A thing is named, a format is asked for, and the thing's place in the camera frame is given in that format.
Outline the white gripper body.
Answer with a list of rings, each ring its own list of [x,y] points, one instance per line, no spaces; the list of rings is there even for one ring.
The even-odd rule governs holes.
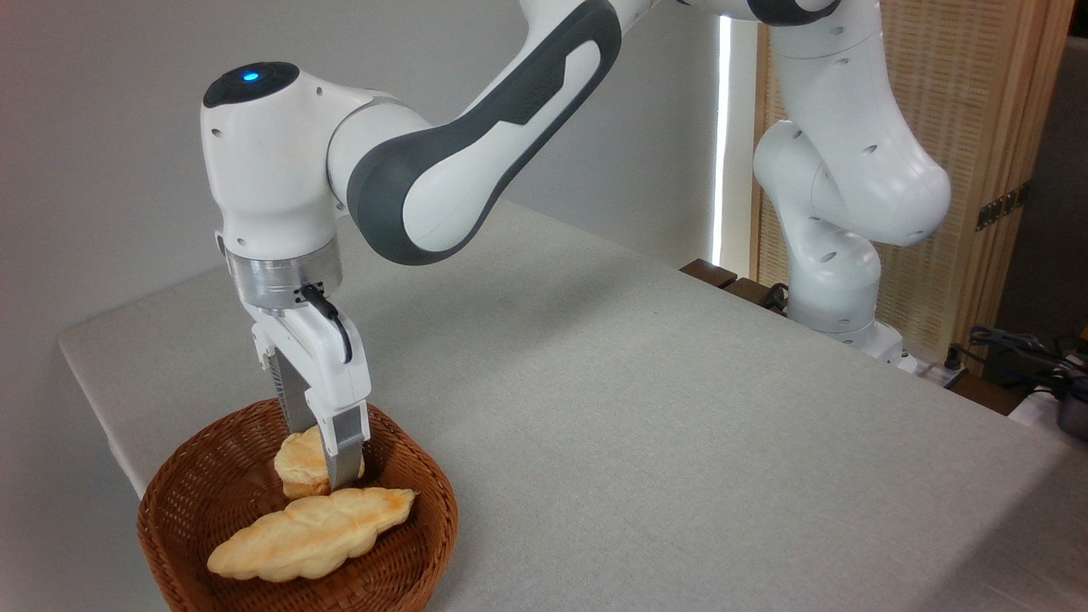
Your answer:
[[[249,306],[254,318],[252,336],[262,368],[264,353],[279,348],[302,375],[309,388],[304,397],[316,417],[316,400],[333,407],[366,402],[371,380],[364,346],[349,318],[329,318],[316,306],[298,309],[258,309]]]

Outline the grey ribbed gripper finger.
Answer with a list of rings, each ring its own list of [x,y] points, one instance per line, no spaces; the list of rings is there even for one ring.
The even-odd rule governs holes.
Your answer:
[[[354,484],[364,465],[370,423],[366,403],[333,407],[316,400],[316,425],[321,433],[331,490]]]
[[[309,385],[302,375],[279,348],[269,348],[262,358],[272,376],[284,421],[292,433],[304,433],[316,426],[316,415],[304,397]]]

